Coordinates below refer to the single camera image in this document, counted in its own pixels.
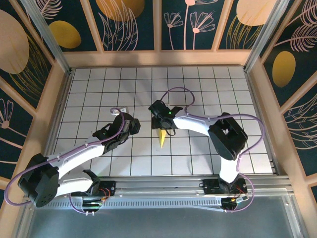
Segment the yellow object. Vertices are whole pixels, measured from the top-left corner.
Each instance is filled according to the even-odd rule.
[[[292,79],[296,67],[295,57],[288,51],[277,55],[273,63],[273,82],[277,87],[285,87]]]
[[[81,44],[81,37],[75,27],[66,21],[54,21],[49,25],[57,43],[68,49],[73,49]]]
[[[163,148],[163,144],[164,144],[165,137],[166,137],[166,130],[158,129],[158,137],[159,137],[160,147]]]
[[[28,37],[20,23],[0,10],[0,68],[11,74],[22,72],[29,60]]]
[[[137,18],[144,9],[144,0],[96,0],[98,7],[108,18],[115,21],[122,21],[124,18],[124,8],[125,5],[127,12],[129,9]]]
[[[263,25],[271,13],[276,0],[239,0],[238,20],[247,26]]]

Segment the white grid surface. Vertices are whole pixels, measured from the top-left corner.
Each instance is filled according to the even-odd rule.
[[[111,107],[127,106],[138,118],[141,130],[99,158],[94,158],[71,173],[91,169],[98,176],[163,176],[218,174],[220,158],[210,138],[193,131],[176,130],[159,145],[156,130],[151,130],[148,107],[167,89],[186,87],[195,95],[193,114],[220,115],[222,112],[256,115],[242,67],[139,67],[76,69],[64,109],[55,153],[83,143],[93,132],[111,123]],[[173,106],[192,101],[183,90],[171,92],[164,99]],[[246,146],[259,138],[259,124],[237,117],[249,136]],[[240,171],[246,174],[271,174],[264,143],[245,155]]]

